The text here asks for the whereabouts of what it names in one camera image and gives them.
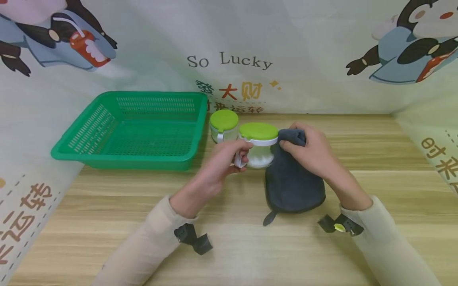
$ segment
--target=wooden table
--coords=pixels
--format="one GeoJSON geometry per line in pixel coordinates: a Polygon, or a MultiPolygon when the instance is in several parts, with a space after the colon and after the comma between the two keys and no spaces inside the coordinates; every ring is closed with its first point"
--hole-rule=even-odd
{"type": "MultiPolygon", "coordinates": [[[[385,203],[443,285],[456,286],[458,200],[393,118],[281,114],[242,115],[240,120],[278,128],[302,120],[325,131],[344,164],[385,203]]],[[[90,285],[110,253],[163,196],[193,176],[213,146],[206,135],[187,173],[84,168],[10,285],[90,285]]],[[[200,234],[209,234],[214,249],[199,256],[180,246],[149,285],[377,285],[350,237],[326,234],[317,225],[324,214],[338,214],[337,198],[328,187],[319,208],[278,215],[263,227],[269,208],[262,180],[261,170],[229,177],[196,224],[200,234]]]]}

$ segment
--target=wall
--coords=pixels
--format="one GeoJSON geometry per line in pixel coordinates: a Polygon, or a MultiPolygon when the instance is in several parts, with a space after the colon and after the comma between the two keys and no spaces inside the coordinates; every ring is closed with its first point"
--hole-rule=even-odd
{"type": "Polygon", "coordinates": [[[395,112],[457,87],[457,20],[441,18],[456,3],[423,4],[0,0],[0,285],[81,169],[49,151],[98,94],[202,91],[209,111],[253,114],[395,112]]]}
{"type": "Polygon", "coordinates": [[[414,105],[396,120],[458,196],[458,96],[414,105]]]}

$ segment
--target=beige sleeve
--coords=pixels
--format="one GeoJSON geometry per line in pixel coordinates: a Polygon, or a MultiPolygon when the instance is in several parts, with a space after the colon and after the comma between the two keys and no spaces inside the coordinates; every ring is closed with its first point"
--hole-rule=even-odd
{"type": "Polygon", "coordinates": [[[383,203],[375,196],[374,205],[363,211],[342,213],[364,228],[353,241],[363,253],[381,286],[440,286],[426,262],[401,235],[383,203]]]}
{"type": "Polygon", "coordinates": [[[108,258],[92,286],[141,286],[179,245],[174,230],[193,223],[177,215],[163,198],[108,258]]]}

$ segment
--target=gray towel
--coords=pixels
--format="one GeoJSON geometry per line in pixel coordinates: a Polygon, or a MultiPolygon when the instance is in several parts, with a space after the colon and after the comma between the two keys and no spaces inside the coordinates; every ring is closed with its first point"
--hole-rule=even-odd
{"type": "Polygon", "coordinates": [[[280,147],[281,140],[305,146],[305,133],[299,129],[278,132],[278,142],[273,146],[272,165],[266,169],[266,200],[272,212],[263,225],[270,224],[277,213],[301,213],[320,206],[325,198],[324,181],[307,171],[291,154],[280,147]]]}

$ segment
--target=person's right hand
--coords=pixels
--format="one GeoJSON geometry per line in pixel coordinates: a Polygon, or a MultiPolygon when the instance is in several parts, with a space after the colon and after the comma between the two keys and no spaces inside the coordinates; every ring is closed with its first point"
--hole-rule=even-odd
{"type": "Polygon", "coordinates": [[[285,140],[280,142],[280,146],[305,169],[323,179],[328,179],[337,168],[342,167],[322,131],[301,122],[294,122],[290,128],[301,129],[305,132],[305,146],[298,146],[285,140]]]}

